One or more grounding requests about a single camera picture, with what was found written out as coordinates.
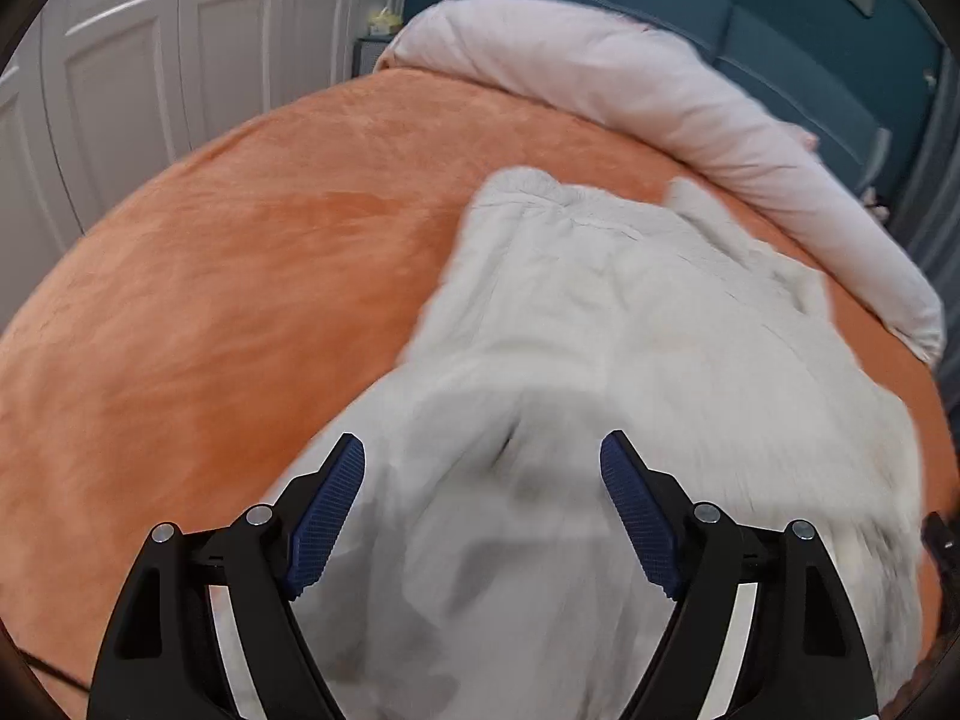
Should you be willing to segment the dark bedside table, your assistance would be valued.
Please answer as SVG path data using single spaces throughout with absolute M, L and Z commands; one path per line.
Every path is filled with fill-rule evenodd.
M 382 52 L 392 43 L 392 36 L 359 36 L 353 43 L 352 78 L 373 73 Z

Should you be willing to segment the orange plush bed blanket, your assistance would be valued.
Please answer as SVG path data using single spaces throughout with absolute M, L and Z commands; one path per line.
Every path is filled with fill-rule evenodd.
M 149 528 L 272 497 L 395 369 L 473 195 L 532 167 L 657 205 L 677 179 L 816 271 L 833 327 L 908 410 L 921 359 L 788 232 L 624 133 L 501 89 L 387 70 L 217 138 L 78 242 L 2 340 L 2 617 L 80 678 Z

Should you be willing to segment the white panelled wardrobe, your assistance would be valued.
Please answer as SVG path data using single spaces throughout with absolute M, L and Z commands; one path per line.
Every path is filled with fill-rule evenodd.
M 2 70 L 2 316 L 158 172 L 347 80 L 402 0 L 47 0 Z

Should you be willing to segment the teal upholstered headboard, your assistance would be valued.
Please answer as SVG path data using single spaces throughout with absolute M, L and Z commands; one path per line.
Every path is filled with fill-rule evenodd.
M 944 48 L 908 0 L 566 0 L 683 37 L 788 124 L 853 192 L 891 200 L 931 114 Z

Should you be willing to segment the grey blue curtain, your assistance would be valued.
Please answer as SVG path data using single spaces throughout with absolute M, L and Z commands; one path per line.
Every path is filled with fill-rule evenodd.
M 893 215 L 893 237 L 946 304 L 958 301 L 958 62 L 944 54 L 934 104 Z

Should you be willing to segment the white padded jacket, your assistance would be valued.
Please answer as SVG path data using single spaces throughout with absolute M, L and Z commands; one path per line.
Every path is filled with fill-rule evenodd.
M 669 619 L 601 480 L 622 431 L 734 520 L 822 533 L 882 697 L 916 663 L 921 452 L 823 278 L 677 179 L 657 205 L 496 172 L 397 366 L 342 434 L 366 473 L 295 606 L 352 718 L 610 718 Z

